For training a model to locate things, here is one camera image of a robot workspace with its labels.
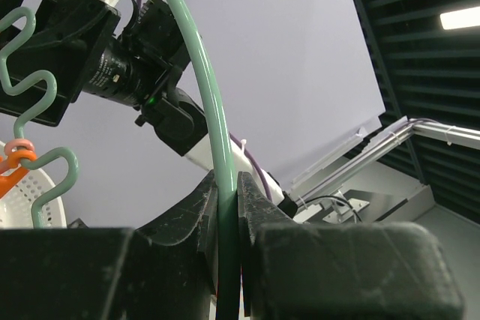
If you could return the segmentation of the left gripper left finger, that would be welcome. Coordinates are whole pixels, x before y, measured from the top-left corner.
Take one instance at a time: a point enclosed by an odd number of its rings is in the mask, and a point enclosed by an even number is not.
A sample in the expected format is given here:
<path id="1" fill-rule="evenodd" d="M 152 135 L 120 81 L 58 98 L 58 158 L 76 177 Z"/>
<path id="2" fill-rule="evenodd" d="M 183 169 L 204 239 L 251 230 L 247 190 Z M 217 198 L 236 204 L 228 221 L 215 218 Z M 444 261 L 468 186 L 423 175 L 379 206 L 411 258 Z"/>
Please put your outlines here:
<path id="1" fill-rule="evenodd" d="M 207 175 L 139 229 L 1 232 L 3 319 L 207 319 L 217 188 Z"/>

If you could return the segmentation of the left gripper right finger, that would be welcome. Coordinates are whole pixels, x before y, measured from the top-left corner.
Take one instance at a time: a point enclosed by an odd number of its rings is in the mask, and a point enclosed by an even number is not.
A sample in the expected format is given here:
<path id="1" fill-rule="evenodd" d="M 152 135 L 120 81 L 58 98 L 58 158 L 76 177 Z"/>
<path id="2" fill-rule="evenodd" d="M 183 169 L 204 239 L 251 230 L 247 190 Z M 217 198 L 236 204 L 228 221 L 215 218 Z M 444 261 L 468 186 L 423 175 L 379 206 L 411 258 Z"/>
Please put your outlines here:
<path id="1" fill-rule="evenodd" d="M 252 319 L 462 319 L 438 239 L 415 223 L 297 223 L 238 174 L 244 313 Z"/>

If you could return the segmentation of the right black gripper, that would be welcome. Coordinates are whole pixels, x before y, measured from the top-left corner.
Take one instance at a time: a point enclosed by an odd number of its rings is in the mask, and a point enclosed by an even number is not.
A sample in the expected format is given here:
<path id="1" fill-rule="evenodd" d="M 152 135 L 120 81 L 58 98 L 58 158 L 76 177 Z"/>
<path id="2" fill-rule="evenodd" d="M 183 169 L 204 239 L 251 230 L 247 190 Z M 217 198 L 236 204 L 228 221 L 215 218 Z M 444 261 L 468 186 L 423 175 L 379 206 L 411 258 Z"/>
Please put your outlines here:
<path id="1" fill-rule="evenodd" d="M 1 35 L 7 15 L 25 10 L 24 0 L 1 0 Z M 16 85 L 37 70 L 56 79 L 52 105 L 33 120 L 55 127 L 81 92 L 135 109 L 176 87 L 176 21 L 164 0 L 145 0 L 133 8 L 128 24 L 114 34 L 121 14 L 100 0 L 42 0 L 36 13 L 39 29 L 7 57 Z"/>

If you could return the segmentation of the green clip hanger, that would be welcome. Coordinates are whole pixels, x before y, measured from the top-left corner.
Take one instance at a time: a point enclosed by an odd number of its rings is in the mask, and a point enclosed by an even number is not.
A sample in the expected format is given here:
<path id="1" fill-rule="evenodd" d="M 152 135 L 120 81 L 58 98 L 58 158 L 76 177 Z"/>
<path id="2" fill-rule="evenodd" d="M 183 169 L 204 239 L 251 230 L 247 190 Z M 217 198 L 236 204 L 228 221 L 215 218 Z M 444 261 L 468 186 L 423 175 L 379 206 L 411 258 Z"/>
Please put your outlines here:
<path id="1" fill-rule="evenodd" d="M 219 269 L 216 317 L 217 319 L 237 319 L 239 317 L 240 264 L 233 255 L 233 252 L 238 248 L 236 237 L 238 234 L 236 225 L 238 220 L 236 213 L 237 175 L 221 93 L 203 40 L 185 0 L 167 0 L 167 2 L 193 63 L 206 113 L 214 165 L 214 179 L 219 190 L 219 203 L 217 205 Z M 40 100 L 21 111 L 17 116 L 13 126 L 13 134 L 16 138 L 24 136 L 24 128 L 29 121 L 52 106 L 58 89 L 56 78 L 48 70 L 35 71 L 18 84 L 12 84 L 8 73 L 7 59 L 32 37 L 36 19 L 33 11 L 22 5 L 14 7 L 1 16 L 2 31 L 7 30 L 21 18 L 25 19 L 25 25 L 13 40 L 8 41 L 1 48 L 1 88 L 5 94 L 18 97 L 37 83 L 45 82 L 46 92 Z"/>

